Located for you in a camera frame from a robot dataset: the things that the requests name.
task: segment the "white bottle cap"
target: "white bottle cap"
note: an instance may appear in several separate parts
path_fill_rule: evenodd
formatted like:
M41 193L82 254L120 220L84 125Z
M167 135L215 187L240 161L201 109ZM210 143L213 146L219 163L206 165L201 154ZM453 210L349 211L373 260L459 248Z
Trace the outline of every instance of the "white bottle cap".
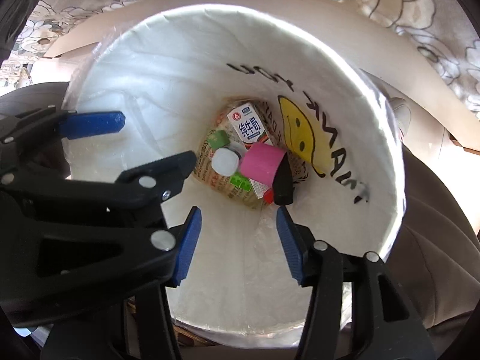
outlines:
M230 177L237 171L239 160L236 152L221 147L213 155L212 169L219 175Z

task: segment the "bright green toy brick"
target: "bright green toy brick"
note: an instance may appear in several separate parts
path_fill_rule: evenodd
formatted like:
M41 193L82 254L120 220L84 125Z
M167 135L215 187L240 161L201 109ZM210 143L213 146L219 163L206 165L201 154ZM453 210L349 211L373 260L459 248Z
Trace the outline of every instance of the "bright green toy brick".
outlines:
M213 150L220 149L230 143L230 138L224 130L217 130L207 137L207 142Z
M235 172L232 176L230 176L230 183L238 188L242 188L247 192L250 192L251 190L250 180L248 180L239 172Z

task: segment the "bolt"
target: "bolt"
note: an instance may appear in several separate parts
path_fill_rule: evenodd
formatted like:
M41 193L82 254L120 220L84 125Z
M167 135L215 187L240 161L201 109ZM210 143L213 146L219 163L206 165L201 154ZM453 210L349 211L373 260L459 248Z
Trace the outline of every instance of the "bolt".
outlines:
M157 181L150 176L142 176L138 179L138 183L144 188L153 188L157 185Z
M378 260L380 260L380 256L376 254L374 251L367 252L365 257L367 257L367 260L370 261L371 263L376 263Z
M3 185L9 185L13 180L15 179L15 176L13 173L5 173L2 177L1 177L1 183Z
M313 247L318 251L325 251L328 249L328 244L325 241L315 241Z
M150 236L150 242L161 251L171 251L176 244L175 237L166 230L157 230Z
M170 196L171 196L172 192L169 191L169 190L166 190L165 192L163 192L162 194L162 200L165 201L167 200Z

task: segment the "blue rubber tip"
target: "blue rubber tip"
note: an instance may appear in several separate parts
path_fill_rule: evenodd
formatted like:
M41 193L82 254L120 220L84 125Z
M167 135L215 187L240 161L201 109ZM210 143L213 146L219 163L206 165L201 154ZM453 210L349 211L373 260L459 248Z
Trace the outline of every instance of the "blue rubber tip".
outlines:
M120 111L71 114L58 126L58 132L69 140L119 132L125 126Z
M178 249L177 262L172 275L172 283L176 286L187 277L190 268L191 259L194 256L195 247L197 246L200 230L202 229L202 212L198 207L192 208L190 212L190 220L185 223L186 231Z
M280 237L280 242L282 243L283 252L286 257L286 261L290 268L290 274L292 278L297 280L300 284L303 280L303 259L300 250L298 249L297 243L292 235L291 226L295 226L288 211L280 207L277 210L277 232Z

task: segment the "plastic liner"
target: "plastic liner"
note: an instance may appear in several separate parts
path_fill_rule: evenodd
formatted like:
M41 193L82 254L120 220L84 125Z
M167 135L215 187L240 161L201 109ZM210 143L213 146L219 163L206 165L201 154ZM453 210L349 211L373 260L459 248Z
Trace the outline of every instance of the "plastic liner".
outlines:
M124 169L196 151L232 96L264 99L277 138L304 161L293 220L340 252L385 258L405 207L385 97L318 39L251 9L194 5L113 28L74 75L64 108L120 110L125 127L64 142L73 179L111 182ZM311 291L290 276L275 205L252 211L191 176L163 204L169 226L193 205L202 232L188 277L168 292L172 316L223 344L296 345ZM342 325L350 293L345 285Z

